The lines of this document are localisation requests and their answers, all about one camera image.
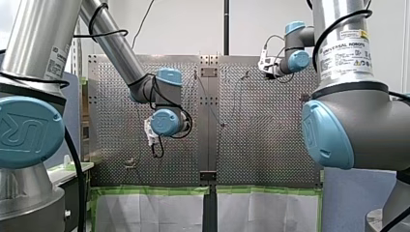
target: black cable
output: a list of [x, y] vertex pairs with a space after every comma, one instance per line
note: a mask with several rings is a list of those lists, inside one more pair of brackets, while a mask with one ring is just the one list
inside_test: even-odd
[[282, 36], [272, 35], [272, 36], [270, 36], [270, 37], [268, 38], [268, 40], [266, 40], [265, 45], [264, 45], [264, 48], [265, 48], [265, 49], [268, 48], [268, 42], [271, 40], [271, 38], [278, 38], [278, 39], [284, 41], [284, 38], [283, 38]]
[[410, 207], [407, 208], [403, 213], [393, 219], [389, 224], [387, 224], [380, 232], [388, 232], [398, 225], [402, 220], [410, 216]]
[[79, 203], [79, 213], [78, 213], [78, 228], [77, 232], [83, 232], [85, 226], [85, 213], [86, 213], [86, 199], [85, 199], [85, 178], [84, 173], [81, 168], [81, 161], [79, 159], [78, 153], [75, 149], [72, 137], [66, 128], [65, 139], [67, 146], [69, 147], [70, 153], [72, 154], [75, 172], [78, 178], [78, 203]]
[[102, 11], [103, 9], [107, 9], [108, 10], [108, 4], [106, 3], [102, 3], [99, 7], [96, 8], [96, 10], [93, 13], [93, 16], [90, 19], [90, 23], [88, 23], [88, 34], [89, 35], [93, 35], [93, 29], [94, 29], [94, 24], [96, 23], [96, 18], [97, 15], [99, 14], [100, 11]]
[[163, 149], [162, 139], [161, 139], [161, 136], [160, 136], [160, 135], [158, 135], [158, 140], [160, 141], [161, 155], [158, 156], [157, 153], [155, 152], [155, 148], [154, 148], [155, 145], [152, 145], [152, 146], [151, 146], [151, 151], [153, 152], [153, 156], [154, 156], [155, 159], [162, 159], [163, 156], [165, 155], [165, 150]]
[[370, 8], [370, 5], [371, 5], [371, 0], [368, 0], [366, 10]]
[[341, 18], [336, 20], [334, 23], [332, 23], [332, 25], [330, 25], [328, 28], [326, 28], [326, 30], [322, 33], [322, 35], [317, 40], [316, 45], [315, 45], [314, 50], [313, 50], [313, 57], [312, 57], [313, 61], [312, 62], [313, 62], [313, 66], [314, 66], [314, 69], [316, 70], [316, 72], [317, 72], [316, 57], [318, 55], [317, 53], [319, 52], [320, 46], [326, 40], [326, 38], [329, 36], [329, 34], [331, 34], [338, 27], [338, 25], [342, 21], [344, 21], [348, 18], [351, 18], [351, 17], [356, 16], [356, 15], [366, 15], [366, 18], [368, 18], [372, 14], [373, 14], [373, 12], [371, 10], [359, 10], [359, 11], [356, 11], [354, 13], [342, 16]]
[[107, 33], [102, 33], [102, 34], [96, 34], [96, 35], [74, 35], [74, 38], [98, 38], [98, 37], [105, 37], [105, 36], [110, 36], [113, 34], [117, 34], [117, 33], [124, 33], [123, 37], [126, 37], [129, 34], [129, 31], [125, 30], [125, 29], [121, 29], [118, 31], [113, 31], [113, 32], [107, 32]]
[[287, 79], [287, 80], [285, 80], [285, 81], [281, 81], [280, 78], [278, 78], [277, 81], [278, 81], [280, 84], [287, 84], [287, 83], [289, 83], [290, 81], [292, 81], [294, 77], [295, 77], [295, 74], [292, 73], [292, 76], [290, 76], [289, 79]]
[[151, 11], [151, 7], [153, 6], [154, 2], [155, 2], [155, 0], [152, 0], [152, 1], [151, 1], [150, 5], [149, 5], [149, 7], [148, 7], [148, 10], [147, 10], [147, 12], [145, 13], [145, 16], [142, 18], [141, 24], [139, 25], [138, 32], [137, 32], [136, 35], [133, 37], [132, 49], [133, 49], [133, 47], [135, 46], [135, 40], [136, 40], [136, 38], [139, 36], [139, 33], [141, 33], [142, 26], [144, 25], [145, 19], [147, 19], [148, 13]]
[[392, 91], [389, 91], [389, 95], [394, 96], [394, 97], [398, 97], [398, 98], [400, 98], [400, 99], [402, 99], [402, 100], [405, 100], [405, 101], [407, 101], [407, 102], [410, 102], [410, 97], [407, 96], [407, 95], [403, 95], [403, 94], [396, 93], [396, 92], [392, 92]]
[[311, 5], [311, 1], [310, 1], [310, 0], [307, 0], [307, 4], [308, 4], [308, 7], [309, 7], [311, 10], [313, 10], [313, 6]]
[[30, 77], [23, 77], [23, 76], [15, 76], [0, 72], [0, 76], [6, 77], [11, 80], [19, 80], [19, 81], [29, 81], [29, 82], [38, 82], [38, 83], [45, 83], [45, 84], [60, 84], [60, 89], [64, 89], [70, 86], [70, 82], [67, 80], [46, 80], [46, 79], [35, 79]]

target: metal frame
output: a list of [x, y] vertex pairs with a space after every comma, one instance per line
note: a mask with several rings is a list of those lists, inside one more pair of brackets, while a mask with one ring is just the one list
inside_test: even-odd
[[[300, 102], [297, 103], [296, 101], [292, 101], [291, 105], [289, 107], [293, 107], [292, 113], [295, 115], [292, 115], [291, 121], [289, 121], [290, 124], [292, 124], [292, 128], [299, 128], [298, 125], [294, 125], [294, 119], [295, 117], [299, 117], [299, 108], [295, 109], [295, 105], [298, 105], [296, 107], [301, 107], [303, 106], [304, 101], [306, 100], [306, 95], [308, 95], [311, 91], [314, 90], [314, 87], [316, 86], [315, 82], [315, 73], [313, 69], [310, 69], [305, 72], [301, 72], [295, 76], [294, 82], [292, 84], [289, 84], [288, 86], [284, 85], [277, 85], [274, 80], [271, 80], [269, 82], [263, 82], [267, 80], [263, 80], [263, 73], [259, 72], [257, 70], [256, 64], [258, 61], [257, 57], [240, 57], [240, 56], [234, 56], [234, 57], [227, 57], [227, 56], [209, 56], [209, 55], [202, 55], [202, 56], [149, 56], [149, 55], [141, 55], [138, 56], [140, 59], [141, 63], [144, 64], [145, 66], [155, 66], [155, 67], [160, 67], [164, 65], [168, 65], [171, 67], [178, 68], [178, 66], [190, 64], [192, 66], [195, 66], [194, 69], [194, 74], [193, 74], [193, 81], [194, 84], [190, 85], [189, 93], [195, 92], [192, 95], [187, 96], [185, 99], [189, 99], [190, 102], [195, 102], [196, 103], [196, 114], [195, 115], [200, 115], [200, 117], [197, 117], [194, 119], [194, 130], [193, 134], [190, 137], [195, 136], [195, 139], [197, 140], [197, 174], [195, 175], [195, 180], [197, 180], [197, 184], [201, 186], [214, 186], [217, 183], [219, 185], [267, 185], [267, 186], [284, 186], [284, 187], [289, 187], [289, 188], [321, 188], [321, 182], [320, 182], [320, 170], [321, 167], [314, 164], [314, 162], [310, 159], [308, 159], [308, 155], [306, 151], [303, 148], [303, 141], [302, 138], [299, 140], [289, 140], [292, 145], [295, 145], [294, 143], [298, 144], [298, 149], [295, 150], [297, 154], [290, 154], [289, 156], [292, 156], [292, 159], [289, 161], [294, 161], [292, 163], [291, 168], [295, 169], [308, 169], [309, 175], [311, 176], [312, 179], [310, 179], [309, 182], [306, 182], [304, 179], [305, 177], [303, 176], [297, 176], [304, 174], [303, 172], [289, 172], [290, 176], [288, 179], [282, 179], [276, 182], [275, 179], [252, 179], [252, 178], [245, 178], [243, 182], [237, 182], [237, 181], [227, 181], [226, 179], [226, 173], [221, 172], [223, 168], [230, 168], [229, 166], [220, 166], [219, 165], [223, 161], [227, 161], [227, 159], [224, 159], [225, 154], [220, 151], [220, 146], [224, 146], [224, 144], [220, 145], [220, 139], [221, 136], [225, 136], [224, 133], [226, 130], [229, 130], [230, 125], [226, 125], [225, 122], [220, 117], [226, 118], [226, 107], [229, 107], [226, 102], [226, 93], [220, 93], [220, 91], [226, 91], [226, 85], [224, 85], [223, 81], [226, 81], [226, 79], [233, 78], [229, 73], [227, 73], [226, 70], [224, 69], [232, 69], [233, 72], [237, 72], [238, 70], [244, 70], [244, 73], [235, 73], [236, 75], [245, 75], [247, 70], [251, 70], [250, 74], [252, 75], [253, 78], [253, 84], [254, 86], [260, 86], [262, 85], [263, 88], [274, 88], [272, 91], [284, 91], [285, 93], [289, 94], [289, 98], [279, 98], [279, 99], [271, 99], [269, 100], [269, 104], [276, 104], [278, 106], [281, 103], [278, 103], [278, 100], [281, 101], [292, 101], [294, 97], [300, 98]], [[99, 124], [99, 118], [96, 117], [98, 115], [98, 107], [99, 107], [99, 99], [97, 98], [98, 95], [98, 85], [99, 85], [99, 66], [104, 63], [104, 66], [108, 66], [110, 64], [108, 59], [104, 55], [92, 55], [89, 57], [89, 103], [90, 103], [90, 154], [92, 157], [97, 155], [100, 152], [100, 148], [98, 147], [99, 140], [98, 140], [98, 124]], [[112, 78], [115, 78], [115, 76], [118, 76], [118, 73], [110, 68], [110, 73], [104, 73], [105, 78], [107, 76]], [[123, 87], [118, 87], [116, 86], [117, 91], [127, 91], [127, 87], [124, 84], [124, 89]], [[107, 94], [113, 93], [114, 90], [106, 90]], [[224, 110], [224, 115], [220, 115], [220, 107], [222, 107], [221, 110]], [[274, 112], [275, 115], [281, 114], [283, 111], [277, 111]], [[243, 130], [247, 134], [243, 134], [243, 136], [257, 136], [257, 134], [248, 134], [247, 130]], [[140, 140], [141, 143], [141, 149], [142, 151], [144, 149], [148, 149], [148, 146], [145, 146], [144, 142], [145, 141], [145, 136], [142, 138], [136, 138], [137, 139], [142, 139]], [[277, 154], [278, 159], [283, 155], [283, 151], [281, 150], [280, 154]], [[266, 157], [269, 157], [270, 154], [267, 152], [272, 152], [272, 150], [265, 151], [265, 154], [260, 154]], [[136, 161], [132, 158], [130, 158], [129, 162], [131, 164], [136, 164]], [[153, 165], [150, 161], [146, 163], [142, 163], [144, 165]], [[116, 165], [117, 167], [120, 167], [121, 164], [118, 163], [118, 160], [116, 160]], [[247, 177], [247, 170], [246, 167], [249, 165], [249, 163], [246, 163], [244, 161], [243, 163], [245, 169], [241, 169], [241, 172], [244, 172], [245, 176]], [[140, 169], [140, 167], [136, 166], [130, 166], [130, 169]], [[272, 169], [262, 169], [260, 171], [269, 171]], [[145, 185], [161, 185], [161, 186], [183, 186], [183, 185], [189, 185], [195, 186], [195, 183], [178, 183], [178, 182], [170, 182], [170, 183], [138, 183], [135, 179], [132, 179], [130, 182], [127, 182], [128, 184], [145, 184]]]

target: green tape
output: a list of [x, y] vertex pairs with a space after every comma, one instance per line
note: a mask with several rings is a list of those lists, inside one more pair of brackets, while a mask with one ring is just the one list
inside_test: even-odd
[[321, 189], [314, 188], [274, 188], [274, 187], [258, 187], [258, 186], [218, 186], [217, 193], [221, 194], [244, 194], [251, 192], [284, 194], [284, 195], [302, 195], [302, 196], [317, 196], [320, 195]]
[[323, 210], [323, 191], [318, 189], [318, 206], [317, 206], [317, 232], [322, 232], [322, 210]]
[[139, 186], [121, 186], [121, 187], [103, 187], [92, 188], [92, 194], [97, 195], [162, 195], [162, 196], [178, 196], [178, 195], [206, 195], [209, 194], [209, 188], [162, 188], [162, 187], [139, 187]]

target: warning label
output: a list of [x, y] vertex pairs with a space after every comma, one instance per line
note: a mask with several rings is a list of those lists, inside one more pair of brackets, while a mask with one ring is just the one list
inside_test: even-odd
[[368, 34], [364, 30], [347, 30], [340, 32], [340, 39], [368, 39]]
[[51, 49], [50, 59], [44, 77], [46, 79], [61, 78], [66, 62], [67, 53], [63, 49], [54, 46]]
[[367, 39], [345, 39], [319, 50], [321, 79], [339, 78], [350, 72], [373, 74]]

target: pegboard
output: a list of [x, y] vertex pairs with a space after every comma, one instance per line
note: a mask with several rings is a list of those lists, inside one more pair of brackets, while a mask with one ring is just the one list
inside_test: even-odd
[[[147, 73], [160, 68], [183, 74], [182, 106], [197, 120], [199, 58], [196, 56], [139, 56]], [[105, 55], [89, 58], [90, 154], [96, 163], [93, 186], [198, 186], [197, 128], [190, 136], [162, 140], [165, 154], [154, 159], [144, 132], [152, 115], [148, 104], [131, 101], [127, 85]]]
[[[264, 79], [258, 57], [214, 57], [218, 76], [200, 78], [209, 91], [204, 94], [198, 76], [210, 62], [199, 56], [138, 56], [149, 73], [162, 67], [183, 73], [183, 107], [194, 127], [183, 140], [164, 140], [163, 159], [153, 159], [143, 129], [152, 109], [130, 100], [128, 87], [105, 55], [90, 57], [90, 152], [97, 164], [93, 186], [199, 186], [199, 172], [208, 167], [217, 171], [218, 185], [320, 187], [320, 168], [305, 150], [301, 129], [304, 100], [317, 86], [314, 69], [280, 84]], [[204, 100], [212, 96], [211, 114]], [[215, 127], [209, 123], [214, 117]], [[127, 160], [134, 161], [134, 168], [125, 167]]]
[[219, 185], [320, 187], [301, 126], [302, 107], [318, 85], [313, 67], [279, 83], [264, 80], [257, 62], [220, 57]]

